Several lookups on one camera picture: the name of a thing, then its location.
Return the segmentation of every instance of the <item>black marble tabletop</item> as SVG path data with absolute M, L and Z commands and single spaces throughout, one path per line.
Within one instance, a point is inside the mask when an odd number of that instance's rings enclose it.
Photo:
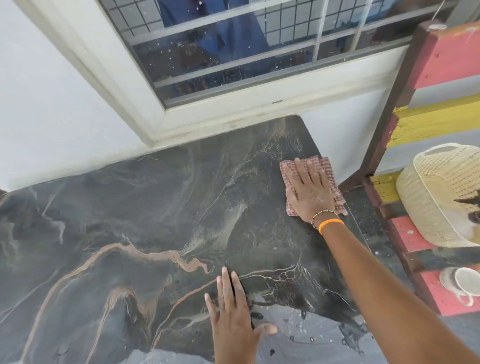
M 287 117 L 7 194 L 0 363 L 213 361 L 223 265 L 252 324 L 278 325 L 258 363 L 385 363 L 322 237 L 285 212 L 279 162 L 317 154 Z

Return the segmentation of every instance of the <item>orange bracelet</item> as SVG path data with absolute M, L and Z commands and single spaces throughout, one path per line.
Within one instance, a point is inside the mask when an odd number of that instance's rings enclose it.
M 324 227 L 326 224 L 329 224 L 331 222 L 340 222 L 341 224 L 344 224 L 345 223 L 340 220 L 339 218 L 329 218 L 328 220 L 325 220 L 324 222 L 322 222 L 319 226 L 318 226 L 318 232 L 319 233 L 322 233 L 322 227 Z

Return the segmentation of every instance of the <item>folded cloth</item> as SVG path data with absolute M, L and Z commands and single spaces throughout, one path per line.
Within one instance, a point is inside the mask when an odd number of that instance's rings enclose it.
M 340 190 L 338 189 L 338 186 L 336 185 L 335 178 L 333 177 L 332 166 L 330 165 L 330 161 L 328 160 L 328 157 L 320 158 L 318 156 L 314 156 L 306 159 L 301 159 L 300 162 L 302 162 L 305 169 L 307 169 L 307 160 L 312 161 L 313 166 L 315 167 L 315 172 L 318 173 L 318 175 L 320 175 L 321 170 L 325 171 L 325 174 L 327 175 L 327 179 L 328 179 L 328 184 L 330 185 L 330 189 L 332 190 L 332 194 L 333 194 L 333 200 L 335 203 L 335 212 L 337 214 L 348 215 L 347 210 L 343 207 L 343 204 L 345 203 L 345 199 L 343 198 L 342 194 L 340 193 Z M 285 186 L 291 188 L 292 190 L 295 190 L 292 187 L 292 183 L 288 179 L 287 174 L 285 173 L 285 170 L 283 168 L 285 165 L 289 166 L 292 172 L 296 176 L 300 176 L 297 170 L 297 166 L 295 164 L 295 161 L 293 160 L 283 160 L 280 162 L 280 171 L 282 172 L 282 178 L 283 178 L 283 182 L 285 183 Z M 295 212 L 295 210 L 293 209 L 292 205 L 288 200 L 287 200 L 287 215 L 298 216 L 298 214 Z

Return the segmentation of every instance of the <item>white plastic basket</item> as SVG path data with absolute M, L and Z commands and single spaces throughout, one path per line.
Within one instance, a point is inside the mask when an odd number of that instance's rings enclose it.
M 480 148 L 447 143 L 419 153 L 396 188 L 425 240 L 445 247 L 480 244 L 480 225 L 468 218 L 480 207 L 454 201 L 474 198 L 480 190 Z

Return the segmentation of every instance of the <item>colorful wooden bench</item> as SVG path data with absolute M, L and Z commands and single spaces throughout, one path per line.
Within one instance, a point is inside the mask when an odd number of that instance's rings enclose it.
M 446 29 L 438 20 L 421 23 L 361 167 L 340 185 L 342 191 L 364 186 L 417 295 L 441 315 L 480 311 L 480 299 L 476 298 L 472 307 L 462 305 L 441 286 L 438 270 L 429 271 L 422 266 L 418 253 L 438 247 L 422 238 L 406 212 L 398 213 L 403 208 L 396 191 L 400 171 L 374 174 L 389 147 L 480 128 L 480 94 L 408 108 L 416 89 L 480 74 L 479 60 L 480 22 L 453 29 Z M 480 268 L 477 263 L 480 258 L 465 266 Z

